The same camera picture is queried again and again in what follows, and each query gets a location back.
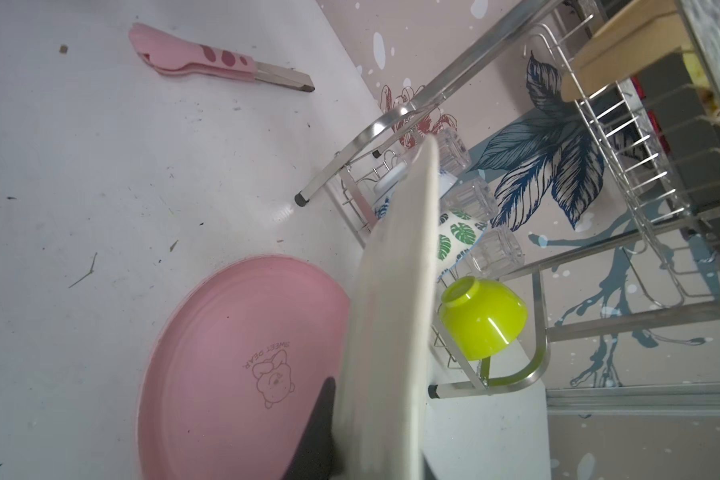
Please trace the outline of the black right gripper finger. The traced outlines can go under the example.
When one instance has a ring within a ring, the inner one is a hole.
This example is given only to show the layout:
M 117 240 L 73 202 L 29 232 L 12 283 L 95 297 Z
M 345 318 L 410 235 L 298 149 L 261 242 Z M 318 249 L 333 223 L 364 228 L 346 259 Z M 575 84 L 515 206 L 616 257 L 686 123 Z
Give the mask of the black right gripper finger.
M 328 480 L 335 470 L 335 443 L 332 436 L 336 380 L 322 384 L 295 453 L 283 480 Z

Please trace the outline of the white floral ceramic plate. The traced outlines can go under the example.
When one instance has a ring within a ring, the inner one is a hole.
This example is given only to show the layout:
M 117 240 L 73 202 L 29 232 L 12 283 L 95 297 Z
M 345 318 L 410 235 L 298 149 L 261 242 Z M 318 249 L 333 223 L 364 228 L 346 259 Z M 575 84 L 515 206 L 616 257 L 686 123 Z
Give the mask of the white floral ceramic plate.
M 373 228 L 351 290 L 334 401 L 338 479 L 421 479 L 440 155 L 428 136 Z

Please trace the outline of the pink bear plate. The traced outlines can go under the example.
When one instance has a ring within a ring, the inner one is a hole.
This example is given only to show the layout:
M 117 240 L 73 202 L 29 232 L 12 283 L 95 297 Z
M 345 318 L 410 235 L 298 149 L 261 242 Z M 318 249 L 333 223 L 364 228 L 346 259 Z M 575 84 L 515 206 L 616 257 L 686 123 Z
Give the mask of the pink bear plate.
M 330 275 L 288 256 L 207 278 L 151 356 L 137 415 L 143 477 L 283 477 L 338 374 L 349 305 Z

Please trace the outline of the yellow cream plate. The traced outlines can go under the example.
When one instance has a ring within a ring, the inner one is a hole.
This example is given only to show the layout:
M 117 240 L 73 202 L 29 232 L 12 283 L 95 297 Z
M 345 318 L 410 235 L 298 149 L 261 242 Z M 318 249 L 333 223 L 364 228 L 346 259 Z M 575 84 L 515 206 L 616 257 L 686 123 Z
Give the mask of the yellow cream plate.
M 569 61 L 561 83 L 565 102 L 625 80 L 690 40 L 673 1 L 633 1 Z

